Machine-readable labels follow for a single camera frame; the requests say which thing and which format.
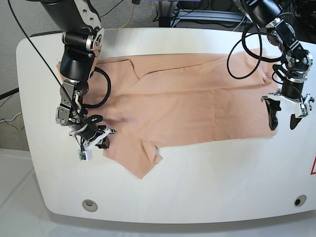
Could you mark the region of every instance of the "red warning label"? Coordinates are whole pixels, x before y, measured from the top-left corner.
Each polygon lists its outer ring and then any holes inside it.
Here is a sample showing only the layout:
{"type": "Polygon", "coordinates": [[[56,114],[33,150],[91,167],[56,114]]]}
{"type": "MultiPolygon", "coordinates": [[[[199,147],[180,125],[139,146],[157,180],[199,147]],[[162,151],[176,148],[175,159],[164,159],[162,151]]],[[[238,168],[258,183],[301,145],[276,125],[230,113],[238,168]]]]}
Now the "red warning label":
{"type": "Polygon", "coordinates": [[[313,164],[313,168],[312,168],[312,171],[311,171],[311,175],[312,175],[312,174],[316,174],[315,163],[316,163],[316,157],[315,157],[315,160],[314,160],[314,164],[313,164]]]}

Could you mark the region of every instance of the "t-shirt sleeve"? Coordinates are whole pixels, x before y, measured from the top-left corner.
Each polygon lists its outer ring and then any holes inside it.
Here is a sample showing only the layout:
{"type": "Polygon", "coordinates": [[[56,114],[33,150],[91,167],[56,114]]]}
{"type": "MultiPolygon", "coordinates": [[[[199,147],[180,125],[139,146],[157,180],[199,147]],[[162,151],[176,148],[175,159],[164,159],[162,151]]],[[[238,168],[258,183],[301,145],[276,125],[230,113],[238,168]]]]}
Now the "t-shirt sleeve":
{"type": "Polygon", "coordinates": [[[110,147],[104,150],[104,156],[115,160],[142,179],[161,160],[156,149],[150,142],[118,133],[110,137],[110,147]]]}

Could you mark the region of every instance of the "gray floor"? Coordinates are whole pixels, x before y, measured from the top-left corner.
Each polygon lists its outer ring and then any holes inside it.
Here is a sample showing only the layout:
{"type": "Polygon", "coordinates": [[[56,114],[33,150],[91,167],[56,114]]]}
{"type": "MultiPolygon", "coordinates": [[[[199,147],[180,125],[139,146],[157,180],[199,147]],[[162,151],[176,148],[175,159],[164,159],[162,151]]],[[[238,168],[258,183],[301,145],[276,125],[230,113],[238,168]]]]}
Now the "gray floor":
{"type": "MultiPolygon", "coordinates": [[[[91,0],[91,3],[102,15],[111,9],[119,0],[91,0]]],[[[11,0],[13,9],[20,20],[22,26],[28,35],[58,30],[58,27],[47,15],[38,2],[29,2],[25,0],[11,0]]],[[[217,10],[225,10],[230,5],[230,0],[217,0],[214,7],[217,10]]],[[[200,8],[206,8],[207,1],[204,0],[200,8]]],[[[131,1],[126,0],[120,4],[110,14],[102,18],[102,26],[105,28],[117,28],[122,26],[129,19],[131,12],[131,1]]],[[[153,22],[156,16],[156,9],[153,2],[142,1],[140,5],[135,6],[134,14],[128,27],[158,27],[158,22],[153,22]]],[[[200,25],[196,23],[179,23],[177,27],[181,28],[207,28],[207,29],[225,29],[215,25],[200,25]]],[[[6,0],[0,1],[0,94],[14,89],[18,86],[16,72],[15,50],[17,44],[24,38],[23,33],[18,28],[14,18],[9,10],[6,0]]],[[[15,94],[0,108],[0,119],[10,119],[21,112],[19,94],[15,94]]],[[[12,122],[17,126],[17,119],[12,122]]],[[[4,127],[0,130],[0,148],[24,150],[29,149],[25,129],[17,132],[12,127],[4,127]]]]}

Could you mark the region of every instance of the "cloth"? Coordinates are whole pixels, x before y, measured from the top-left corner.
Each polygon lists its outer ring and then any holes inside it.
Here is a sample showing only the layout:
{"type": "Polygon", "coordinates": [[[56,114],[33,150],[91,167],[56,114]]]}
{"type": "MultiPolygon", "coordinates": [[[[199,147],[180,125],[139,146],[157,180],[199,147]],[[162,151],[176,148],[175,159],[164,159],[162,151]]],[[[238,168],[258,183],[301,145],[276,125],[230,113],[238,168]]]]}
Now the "cloth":
{"type": "MultiPolygon", "coordinates": [[[[150,55],[111,58],[97,65],[111,78],[112,92],[89,116],[117,129],[109,135],[104,156],[143,178],[161,157],[156,149],[210,141],[273,136],[261,96],[274,92],[272,65],[262,62],[250,77],[236,80],[226,68],[227,55],[150,55]]],[[[231,57],[240,77],[257,60],[246,53],[231,57]]],[[[89,80],[88,104],[106,94],[106,81],[95,73],[89,80]]]]}

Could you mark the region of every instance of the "table surface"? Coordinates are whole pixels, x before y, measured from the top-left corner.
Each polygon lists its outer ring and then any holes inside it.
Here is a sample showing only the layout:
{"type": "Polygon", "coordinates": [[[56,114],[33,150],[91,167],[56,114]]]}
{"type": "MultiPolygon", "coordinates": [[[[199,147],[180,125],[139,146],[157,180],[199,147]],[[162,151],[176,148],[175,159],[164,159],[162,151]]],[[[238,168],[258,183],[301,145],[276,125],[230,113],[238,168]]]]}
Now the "table surface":
{"type": "MultiPolygon", "coordinates": [[[[229,53],[241,33],[201,29],[107,30],[100,58],[174,53],[229,53]]],[[[61,34],[32,38],[48,64],[63,55],[61,34]]],[[[277,47],[263,37],[269,56],[277,47]]],[[[257,37],[247,41],[258,46],[257,37]]],[[[313,55],[315,46],[303,43],[313,55]]],[[[210,223],[266,218],[316,209],[315,117],[289,129],[292,108],[282,104],[273,138],[256,138],[160,149],[164,158],[139,180],[94,149],[79,162],[69,130],[55,123],[58,84],[30,44],[17,48],[21,104],[34,168],[45,204],[57,214],[139,223],[210,223]],[[294,201],[307,201],[295,207],[294,201]],[[90,199],[98,211],[85,211],[90,199]]],[[[303,93],[316,95],[315,67],[303,93]]]]}
{"type": "Polygon", "coordinates": [[[163,225],[56,215],[45,207],[29,152],[0,149],[0,236],[3,237],[314,237],[316,213],[252,221],[163,225]]]}

